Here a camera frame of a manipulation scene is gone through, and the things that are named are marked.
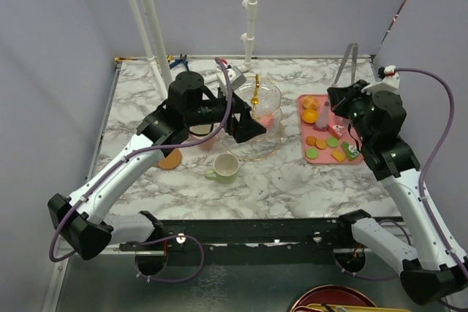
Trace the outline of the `toy pink swirl roll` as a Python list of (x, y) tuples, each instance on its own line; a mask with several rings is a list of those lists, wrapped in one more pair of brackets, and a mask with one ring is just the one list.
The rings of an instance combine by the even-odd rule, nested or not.
[(264, 126), (266, 129), (269, 129), (273, 126), (274, 116), (272, 114), (258, 118), (257, 121)]

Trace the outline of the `pink-handled metal tongs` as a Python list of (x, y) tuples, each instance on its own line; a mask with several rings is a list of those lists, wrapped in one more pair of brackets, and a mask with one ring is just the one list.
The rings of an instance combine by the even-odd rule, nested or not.
[[(357, 69), (357, 61), (358, 61), (358, 43), (350, 43), (347, 46), (347, 49), (344, 52), (343, 58), (339, 65), (338, 71), (335, 75), (334, 81), (331, 84), (331, 88), (342, 88), (343, 85), (339, 82), (344, 68), (348, 62), (348, 59), (351, 59), (351, 66), (350, 66), (350, 84), (353, 85), (355, 83), (356, 77), (356, 69)], [(328, 123), (330, 122), (329, 118), (329, 110), (325, 111), (324, 113), (319, 114), (319, 118), (317, 123), (314, 127), (315, 130), (323, 132), (328, 129)]]

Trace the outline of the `three-tier glass dessert stand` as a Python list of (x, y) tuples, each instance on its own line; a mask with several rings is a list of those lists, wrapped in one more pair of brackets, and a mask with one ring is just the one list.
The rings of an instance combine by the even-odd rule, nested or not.
[(252, 108), (251, 116), (266, 128), (266, 133), (241, 144), (228, 134), (221, 133), (221, 144), (240, 160), (265, 159), (277, 152), (283, 142), (282, 93), (270, 79), (259, 74), (247, 75), (246, 82), (235, 92)]

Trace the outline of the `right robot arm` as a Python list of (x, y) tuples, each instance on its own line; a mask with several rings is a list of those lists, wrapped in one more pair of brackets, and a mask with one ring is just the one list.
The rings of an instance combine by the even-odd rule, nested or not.
[(359, 211), (336, 228), (336, 239), (345, 247), (359, 242), (370, 248), (398, 274), (408, 297), (426, 305), (467, 287), (467, 253), (439, 214), (416, 155), (399, 136), (407, 116), (401, 97), (385, 90), (368, 93), (369, 86), (359, 80), (330, 87), (328, 100), (331, 111), (348, 119), (357, 133), (363, 160), (395, 202), (412, 244)]

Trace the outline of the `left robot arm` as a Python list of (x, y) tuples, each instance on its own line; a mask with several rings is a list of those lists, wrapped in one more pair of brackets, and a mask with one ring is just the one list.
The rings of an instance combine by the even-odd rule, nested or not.
[(157, 219), (149, 212), (111, 218), (109, 210), (119, 197), (147, 170), (173, 150), (189, 147), (193, 126), (217, 125), (237, 143), (266, 132), (251, 117), (251, 107), (235, 94), (246, 82), (242, 73), (229, 69), (218, 94), (205, 86), (193, 71), (178, 74), (168, 88), (167, 98), (147, 115), (124, 149), (91, 180), (68, 196), (55, 194), (48, 210), (56, 230), (82, 259), (89, 260), (108, 245), (139, 243), (145, 249), (161, 242)]

